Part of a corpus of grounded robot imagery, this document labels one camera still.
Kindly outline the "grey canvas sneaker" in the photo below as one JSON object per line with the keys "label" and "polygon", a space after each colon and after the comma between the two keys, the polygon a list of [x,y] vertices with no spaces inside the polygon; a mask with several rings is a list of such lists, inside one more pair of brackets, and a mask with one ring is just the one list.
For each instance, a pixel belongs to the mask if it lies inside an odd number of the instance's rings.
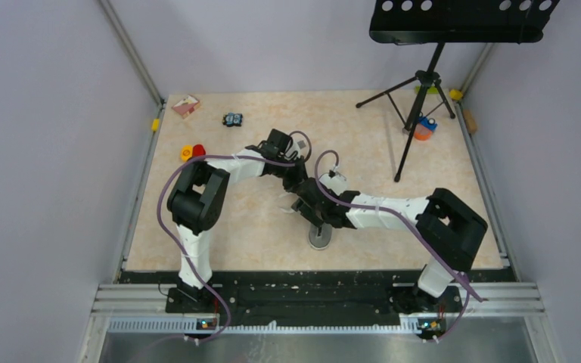
{"label": "grey canvas sneaker", "polygon": [[314,250],[324,250],[328,247],[332,238],[333,227],[329,224],[323,224],[320,227],[310,225],[309,227],[309,245]]}

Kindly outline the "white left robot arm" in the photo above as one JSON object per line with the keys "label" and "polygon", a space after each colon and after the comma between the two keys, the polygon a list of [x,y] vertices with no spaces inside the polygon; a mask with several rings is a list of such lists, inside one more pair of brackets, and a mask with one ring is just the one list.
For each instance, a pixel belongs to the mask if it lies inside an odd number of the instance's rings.
{"label": "white left robot arm", "polygon": [[166,206],[177,228],[168,235],[181,251],[183,301],[193,312],[208,310],[213,300],[207,288],[213,275],[211,230],[219,221],[228,187],[273,175],[290,193],[308,179],[306,162],[312,156],[312,143],[308,137],[295,141],[293,136],[273,129],[266,140],[235,154],[192,157],[163,187],[158,203]]}

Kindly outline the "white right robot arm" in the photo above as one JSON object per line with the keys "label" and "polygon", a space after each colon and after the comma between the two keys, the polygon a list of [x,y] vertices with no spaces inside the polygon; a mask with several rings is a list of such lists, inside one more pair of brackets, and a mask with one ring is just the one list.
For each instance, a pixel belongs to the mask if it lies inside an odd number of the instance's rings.
{"label": "white right robot arm", "polygon": [[286,181],[283,186],[297,195],[300,214],[318,227],[411,232],[431,255],[413,291],[420,310],[432,312],[440,306],[443,291],[453,281],[483,301],[466,273],[474,264],[488,224],[450,190],[436,188],[427,197],[394,199],[360,191],[334,191],[315,178]]}

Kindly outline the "small black blue toy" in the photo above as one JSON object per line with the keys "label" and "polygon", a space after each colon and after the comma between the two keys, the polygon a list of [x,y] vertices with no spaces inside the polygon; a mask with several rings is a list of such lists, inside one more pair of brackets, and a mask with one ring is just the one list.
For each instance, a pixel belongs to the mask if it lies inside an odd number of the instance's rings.
{"label": "small black blue toy", "polygon": [[222,124],[227,127],[241,127],[243,123],[242,113],[227,113],[222,118]]}

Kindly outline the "red round toy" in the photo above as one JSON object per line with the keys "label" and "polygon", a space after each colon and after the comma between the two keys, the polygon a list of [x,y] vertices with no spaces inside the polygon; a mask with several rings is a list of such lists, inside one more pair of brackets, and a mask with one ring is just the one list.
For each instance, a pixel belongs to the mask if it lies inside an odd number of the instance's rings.
{"label": "red round toy", "polygon": [[202,144],[196,144],[192,148],[192,157],[199,157],[206,155],[207,152]]}

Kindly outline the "yellow round toy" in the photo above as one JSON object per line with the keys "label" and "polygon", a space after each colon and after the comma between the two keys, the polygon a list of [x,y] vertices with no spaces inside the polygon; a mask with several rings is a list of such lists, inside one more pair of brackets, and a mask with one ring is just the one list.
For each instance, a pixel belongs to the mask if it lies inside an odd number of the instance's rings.
{"label": "yellow round toy", "polygon": [[180,159],[187,162],[194,156],[194,147],[192,145],[185,145],[180,151]]}

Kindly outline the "pink and white box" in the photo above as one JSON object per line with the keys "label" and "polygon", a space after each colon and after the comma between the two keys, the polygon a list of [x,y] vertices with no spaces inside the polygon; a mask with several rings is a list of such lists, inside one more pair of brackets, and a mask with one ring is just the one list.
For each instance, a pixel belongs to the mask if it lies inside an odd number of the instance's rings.
{"label": "pink and white box", "polygon": [[200,100],[193,95],[186,95],[179,101],[175,102],[172,110],[182,119],[189,117],[196,109],[200,107]]}

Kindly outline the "yellow corner clip left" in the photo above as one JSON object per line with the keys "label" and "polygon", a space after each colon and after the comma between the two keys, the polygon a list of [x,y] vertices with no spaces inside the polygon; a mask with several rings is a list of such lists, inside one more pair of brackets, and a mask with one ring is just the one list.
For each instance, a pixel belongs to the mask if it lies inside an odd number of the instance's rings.
{"label": "yellow corner clip left", "polygon": [[159,119],[154,119],[152,124],[151,124],[151,131],[152,132],[157,132],[160,126],[160,120]]}

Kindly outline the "yellow corner clip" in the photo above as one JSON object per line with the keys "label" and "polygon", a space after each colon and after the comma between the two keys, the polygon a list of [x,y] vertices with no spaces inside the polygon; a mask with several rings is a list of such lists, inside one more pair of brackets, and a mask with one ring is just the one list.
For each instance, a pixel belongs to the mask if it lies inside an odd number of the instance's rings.
{"label": "yellow corner clip", "polygon": [[460,101],[464,97],[464,94],[460,90],[452,88],[449,90],[449,97],[453,101]]}
{"label": "yellow corner clip", "polygon": [[160,126],[160,120],[159,119],[154,119],[152,124],[151,124],[151,131],[152,132],[157,132]]}

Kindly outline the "orange blue toy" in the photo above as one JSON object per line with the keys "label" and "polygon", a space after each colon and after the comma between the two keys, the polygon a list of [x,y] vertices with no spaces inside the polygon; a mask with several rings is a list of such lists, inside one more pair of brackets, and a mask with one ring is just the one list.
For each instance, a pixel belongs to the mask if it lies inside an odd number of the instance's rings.
{"label": "orange blue toy", "polygon": [[435,119],[421,116],[415,127],[414,138],[419,141],[427,141],[436,131],[437,121]]}

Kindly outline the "black music stand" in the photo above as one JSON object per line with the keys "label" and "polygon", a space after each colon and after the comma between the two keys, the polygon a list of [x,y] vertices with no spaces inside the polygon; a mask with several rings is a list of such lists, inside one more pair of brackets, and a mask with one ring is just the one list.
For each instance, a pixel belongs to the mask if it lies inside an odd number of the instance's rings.
{"label": "black music stand", "polygon": [[370,38],[380,44],[434,44],[426,69],[391,88],[356,104],[360,108],[391,92],[419,82],[420,88],[408,116],[400,119],[409,137],[393,178],[399,182],[429,89],[442,89],[436,71],[448,43],[535,43],[557,7],[556,1],[377,1],[369,26]]}

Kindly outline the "yellow corner clip right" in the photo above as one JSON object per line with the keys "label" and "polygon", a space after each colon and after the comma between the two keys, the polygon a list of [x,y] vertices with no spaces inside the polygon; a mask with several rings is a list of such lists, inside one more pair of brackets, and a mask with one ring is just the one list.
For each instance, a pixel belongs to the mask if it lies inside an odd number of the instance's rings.
{"label": "yellow corner clip right", "polygon": [[452,88],[449,90],[449,97],[453,101],[460,101],[464,97],[464,94],[460,90]]}

